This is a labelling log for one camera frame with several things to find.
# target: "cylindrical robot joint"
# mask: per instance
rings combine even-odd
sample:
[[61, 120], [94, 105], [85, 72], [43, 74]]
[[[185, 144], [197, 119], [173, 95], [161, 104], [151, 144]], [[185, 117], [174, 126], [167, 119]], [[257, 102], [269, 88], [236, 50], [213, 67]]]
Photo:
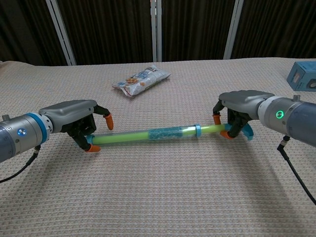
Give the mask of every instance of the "cylindrical robot joint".
[[273, 96], [261, 103], [258, 116], [263, 126], [316, 146], [316, 104]]
[[50, 119], [36, 113], [0, 122], [0, 162], [44, 143], [52, 129]]

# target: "transparent tube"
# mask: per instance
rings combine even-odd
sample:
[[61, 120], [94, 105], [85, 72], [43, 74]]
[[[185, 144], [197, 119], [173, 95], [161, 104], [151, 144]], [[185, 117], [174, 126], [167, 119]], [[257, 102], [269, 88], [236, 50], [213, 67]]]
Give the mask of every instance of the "transparent tube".
[[166, 127], [149, 130], [120, 132], [112, 134], [89, 135], [87, 140], [93, 145], [134, 142], [134, 141], [154, 141], [164, 139], [179, 139], [192, 136], [200, 137], [205, 133], [220, 132], [225, 130], [225, 125], [191, 125], [180, 127]]

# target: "blue led light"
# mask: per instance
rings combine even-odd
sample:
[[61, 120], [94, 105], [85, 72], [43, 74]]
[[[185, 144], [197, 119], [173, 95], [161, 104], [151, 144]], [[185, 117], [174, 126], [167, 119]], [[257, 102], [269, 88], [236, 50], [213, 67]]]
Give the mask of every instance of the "blue led light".
[[18, 135], [21, 137], [24, 137], [26, 135], [26, 129], [25, 128], [19, 128], [18, 129]]

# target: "snack bag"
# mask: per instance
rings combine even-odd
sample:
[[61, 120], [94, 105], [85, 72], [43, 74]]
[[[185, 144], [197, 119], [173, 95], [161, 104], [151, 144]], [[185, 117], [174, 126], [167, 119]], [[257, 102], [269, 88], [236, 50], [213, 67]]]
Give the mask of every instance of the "snack bag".
[[166, 79], [170, 75], [171, 73], [152, 65], [142, 72], [132, 75], [125, 81], [114, 83], [112, 87], [115, 89], [121, 89], [128, 97], [133, 97], [159, 83], [163, 79]]

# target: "black cable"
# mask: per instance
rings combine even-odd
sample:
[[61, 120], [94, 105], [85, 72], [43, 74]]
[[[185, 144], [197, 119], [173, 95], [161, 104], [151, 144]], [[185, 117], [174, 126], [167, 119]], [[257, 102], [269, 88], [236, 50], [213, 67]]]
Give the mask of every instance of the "black cable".
[[288, 136], [284, 136], [283, 140], [280, 142], [279, 146], [277, 147], [277, 150], [281, 153], [281, 155], [283, 156], [283, 158], [286, 160], [286, 162], [288, 163], [288, 165], [290, 166], [291, 170], [293, 171], [295, 177], [297, 178], [298, 182], [300, 182], [301, 186], [303, 187], [304, 191], [306, 192], [307, 196], [312, 200], [312, 202], [316, 205], [316, 200], [313, 197], [313, 195], [310, 193], [310, 191], [308, 190], [308, 188], [305, 186], [303, 180], [301, 179], [301, 177], [298, 175], [298, 173], [296, 172], [295, 168], [293, 167], [290, 158], [287, 156], [284, 147], [286, 145], [286, 143], [290, 140], [290, 137]]
[[10, 179], [13, 179], [14, 177], [16, 177], [16, 176], [18, 176], [20, 173], [22, 173], [22, 171], [25, 170], [30, 164], [32, 164], [32, 162], [35, 160], [35, 158], [38, 157], [39, 152], [40, 152], [40, 145], [34, 147], [34, 153], [33, 153], [33, 155], [32, 155], [31, 158], [28, 160], [28, 162], [26, 162], [25, 166], [24, 166], [22, 169], [20, 169], [18, 172], [16, 172], [16, 173], [13, 174], [12, 176], [0, 180], [0, 183], [4, 183], [4, 182], [6, 182], [6, 181], [8, 181], [8, 180], [10, 180]]

